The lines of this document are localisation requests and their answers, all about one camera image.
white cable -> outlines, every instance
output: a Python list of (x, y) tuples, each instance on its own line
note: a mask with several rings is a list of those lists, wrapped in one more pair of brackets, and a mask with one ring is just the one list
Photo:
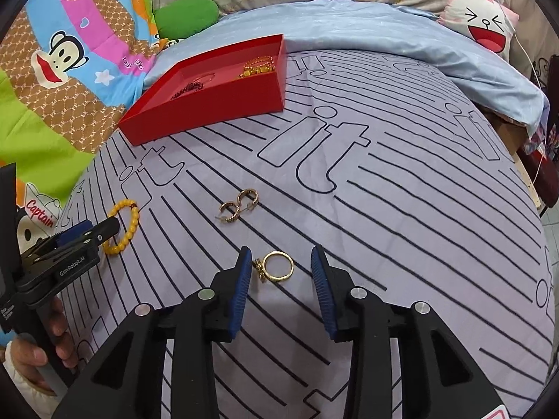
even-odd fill
[[(508, 22), (508, 26), (509, 28), (514, 32), (514, 38), (516, 39), (516, 41), (518, 42), (518, 45), (521, 46), (522, 51), (524, 52), (524, 54), (526, 55), (526, 58), (528, 59), (528, 62), (530, 63), (530, 66), (532, 67), (532, 71), (534, 72), (534, 77), (536, 78), (536, 82), (538, 82), (538, 87), (539, 89), (543, 92), (542, 90), (542, 85), (539, 82), (539, 78), (538, 78), (538, 73), (536, 72), (536, 68), (534, 67), (533, 63), (532, 63), (532, 59), (530, 58), (530, 55), (526, 52), (526, 50), (524, 49), (524, 47), (522, 46), (520, 40), (518, 39), (518, 36), (516, 35), (516, 29), (515, 27), (513, 27), (512, 22), (509, 20), (509, 18), (507, 17), (507, 15), (505, 14), (505, 10), (502, 8), (502, 3), (500, 0), (496, 0), (496, 2), (499, 4), (499, 8), (501, 8), (502, 14), (505, 17), (505, 22)], [(544, 156), (546, 155), (546, 145), (547, 145), (547, 136), (548, 134), (546, 133), (545, 136), (543, 137), (543, 154), (542, 154), (542, 158), (539, 160), (539, 165), (538, 165), (538, 170), (536, 171), (536, 176), (534, 177), (534, 181), (532, 182), (532, 184), (534, 184), (536, 182), (536, 180), (538, 179), (538, 175), (539, 175), (539, 169), (542, 166), (542, 161)]]

red lips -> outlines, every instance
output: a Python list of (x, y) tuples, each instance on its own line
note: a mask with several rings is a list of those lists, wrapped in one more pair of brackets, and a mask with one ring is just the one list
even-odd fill
[(507, 38), (501, 33), (480, 27), (471, 27), (470, 33), (478, 44), (495, 53), (501, 53), (507, 45)]
[(62, 80), (60, 80), (57, 75), (54, 74), (54, 71), (52, 70), (52, 67), (50, 66), (48, 61), (43, 60), (39, 55), (37, 55), (37, 63), (39, 66), (41, 66), (41, 71), (43, 71), (43, 75), (49, 82), (62, 82)]

green cushion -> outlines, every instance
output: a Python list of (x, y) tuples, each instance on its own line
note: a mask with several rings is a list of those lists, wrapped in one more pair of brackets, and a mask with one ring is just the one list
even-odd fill
[(161, 39), (185, 39), (212, 26), (219, 9), (212, 0), (176, 0), (155, 12)]

white sleeve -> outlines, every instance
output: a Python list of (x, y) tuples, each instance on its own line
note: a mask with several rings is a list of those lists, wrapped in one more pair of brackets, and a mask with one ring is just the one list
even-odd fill
[(13, 366), (12, 354), (10, 347), (12, 342), (6, 347), (6, 362), (4, 368), (8, 372), (9, 377), (17, 386), (23, 398), (33, 408), (41, 419), (50, 419), (54, 410), (57, 409), (60, 399), (53, 393), (49, 393), (30, 382), (22, 376)]

fingernail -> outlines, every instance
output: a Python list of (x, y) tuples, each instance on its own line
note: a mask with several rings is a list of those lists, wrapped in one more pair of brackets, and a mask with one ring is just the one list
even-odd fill
[(44, 364), (44, 363), (47, 363), (47, 362), (48, 362), (46, 353), (45, 353), (45, 351), (43, 351), (41, 348), (35, 348), (35, 349), (33, 350), (33, 355), (34, 355), (34, 357), (35, 357), (35, 360), (36, 360), (38, 363), (43, 363), (43, 364)]

